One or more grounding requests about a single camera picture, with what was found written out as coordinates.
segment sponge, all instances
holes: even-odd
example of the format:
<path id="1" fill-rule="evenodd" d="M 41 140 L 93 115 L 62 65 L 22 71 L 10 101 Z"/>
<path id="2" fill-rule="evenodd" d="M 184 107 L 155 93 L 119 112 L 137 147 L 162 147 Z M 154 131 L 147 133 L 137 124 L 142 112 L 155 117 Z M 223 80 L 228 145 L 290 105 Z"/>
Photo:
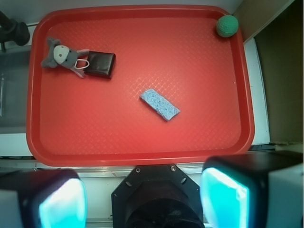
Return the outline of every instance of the sponge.
<path id="1" fill-rule="evenodd" d="M 173 106 L 166 98 L 157 93 L 154 89 L 148 89 L 141 95 L 141 99 L 150 105 L 166 121 L 180 113 L 180 110 Z"/>

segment white wall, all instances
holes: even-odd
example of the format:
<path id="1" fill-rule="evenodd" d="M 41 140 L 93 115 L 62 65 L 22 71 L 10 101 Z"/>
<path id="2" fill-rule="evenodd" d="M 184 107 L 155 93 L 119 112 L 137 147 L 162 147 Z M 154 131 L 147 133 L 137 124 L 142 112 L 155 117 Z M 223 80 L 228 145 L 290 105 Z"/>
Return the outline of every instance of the white wall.
<path id="1" fill-rule="evenodd" d="M 185 4 L 217 6 L 232 14 L 242 1 L 243 0 L 0 0 L 0 10 L 9 18 L 32 24 L 39 22 L 48 13 L 60 9 L 115 5 Z"/>

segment plush mouse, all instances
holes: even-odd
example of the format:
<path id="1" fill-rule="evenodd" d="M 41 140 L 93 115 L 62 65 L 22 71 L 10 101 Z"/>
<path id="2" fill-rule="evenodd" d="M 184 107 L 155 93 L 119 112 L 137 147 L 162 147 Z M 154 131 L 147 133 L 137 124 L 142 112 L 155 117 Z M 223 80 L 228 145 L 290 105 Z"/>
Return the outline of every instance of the plush mouse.
<path id="1" fill-rule="evenodd" d="M 43 68 L 55 68 L 58 65 L 61 65 L 74 71 L 79 77 L 85 77 L 85 74 L 81 69 L 88 67 L 90 63 L 85 59 L 78 59 L 78 57 L 88 55 L 89 49 L 75 51 L 67 46 L 61 45 L 59 39 L 54 39 L 52 37 L 47 38 L 47 44 L 49 46 L 49 52 L 47 58 L 41 62 Z M 87 65 L 84 67 L 77 67 L 77 61 L 85 61 Z"/>

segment plastic tray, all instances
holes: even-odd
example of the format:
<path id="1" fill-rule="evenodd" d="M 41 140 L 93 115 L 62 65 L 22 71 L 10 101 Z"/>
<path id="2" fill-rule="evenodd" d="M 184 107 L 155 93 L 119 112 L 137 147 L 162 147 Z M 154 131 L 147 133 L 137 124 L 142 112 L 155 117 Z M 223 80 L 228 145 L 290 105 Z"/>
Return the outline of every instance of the plastic tray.
<path id="1" fill-rule="evenodd" d="M 37 26 L 30 57 L 27 141 L 51 166 L 202 162 L 244 153 L 254 135 L 240 31 L 216 34 L 226 12 L 205 6 L 56 11 Z M 111 80 L 43 69 L 48 36 L 116 54 Z M 153 88 L 180 113 L 169 122 L 140 95 Z"/>

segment yarn ball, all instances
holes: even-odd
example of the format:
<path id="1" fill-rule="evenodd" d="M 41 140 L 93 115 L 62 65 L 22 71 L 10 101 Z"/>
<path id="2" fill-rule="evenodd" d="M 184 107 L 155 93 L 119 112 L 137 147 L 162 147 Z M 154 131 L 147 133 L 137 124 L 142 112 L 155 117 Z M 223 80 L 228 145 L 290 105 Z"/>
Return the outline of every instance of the yarn ball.
<path id="1" fill-rule="evenodd" d="M 217 22 L 217 32 L 221 37 L 231 37 L 238 30 L 238 19 L 232 15 L 225 15 Z"/>

